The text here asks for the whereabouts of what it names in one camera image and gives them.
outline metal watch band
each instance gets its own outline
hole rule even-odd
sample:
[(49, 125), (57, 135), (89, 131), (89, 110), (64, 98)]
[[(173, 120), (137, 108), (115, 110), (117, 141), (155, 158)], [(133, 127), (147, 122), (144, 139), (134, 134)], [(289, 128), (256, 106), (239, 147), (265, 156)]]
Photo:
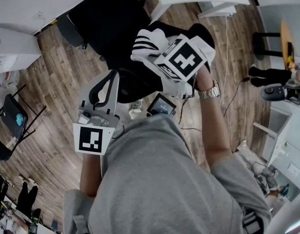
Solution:
[(208, 99), (220, 96), (220, 90), (218, 86), (218, 82), (213, 80), (214, 86), (206, 91), (199, 91), (199, 95), (201, 99)]

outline blue object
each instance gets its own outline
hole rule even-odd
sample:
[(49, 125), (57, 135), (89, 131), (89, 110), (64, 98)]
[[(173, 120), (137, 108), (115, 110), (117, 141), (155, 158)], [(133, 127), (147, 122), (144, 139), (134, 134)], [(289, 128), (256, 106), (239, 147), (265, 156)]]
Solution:
[(284, 190), (281, 192), (281, 196), (286, 196), (288, 194), (288, 188), (289, 188), (289, 184), (287, 184), (284, 188)]
[(53, 220), (52, 222), (52, 230), (57, 231), (58, 230), (58, 222)]
[(24, 122), (24, 118), (22, 114), (17, 114), (16, 116), (16, 122), (18, 124), (18, 126), (21, 126)]

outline gray t-shirt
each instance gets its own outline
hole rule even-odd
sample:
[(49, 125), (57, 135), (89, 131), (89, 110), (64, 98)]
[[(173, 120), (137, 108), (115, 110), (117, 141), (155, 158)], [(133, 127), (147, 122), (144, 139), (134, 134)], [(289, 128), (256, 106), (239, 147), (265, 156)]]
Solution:
[(133, 121), (102, 157), (102, 175), (95, 200), (66, 193), (65, 234), (76, 233), (75, 215), (88, 220), (91, 234), (238, 234), (244, 207), (264, 226), (270, 221), (250, 172), (234, 156), (204, 171), (172, 116)]

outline device on desk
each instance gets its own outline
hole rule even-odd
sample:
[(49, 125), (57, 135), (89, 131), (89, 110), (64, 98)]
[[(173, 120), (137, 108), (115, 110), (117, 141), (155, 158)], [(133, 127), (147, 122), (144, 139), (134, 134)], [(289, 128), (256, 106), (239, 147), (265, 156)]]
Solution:
[(176, 105), (161, 94), (158, 94), (147, 109), (147, 116), (156, 114), (175, 115)]
[(29, 226), (29, 234), (37, 234), (38, 233), (38, 223), (40, 220), (41, 209), (35, 209), (32, 218), (28, 223)]

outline hand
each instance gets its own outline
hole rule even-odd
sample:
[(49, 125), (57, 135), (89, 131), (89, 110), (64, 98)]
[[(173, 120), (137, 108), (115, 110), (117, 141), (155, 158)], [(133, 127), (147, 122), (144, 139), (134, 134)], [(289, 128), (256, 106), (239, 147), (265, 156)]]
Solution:
[(205, 65), (199, 69), (196, 77), (196, 83), (200, 91), (209, 90), (214, 86), (212, 76)]

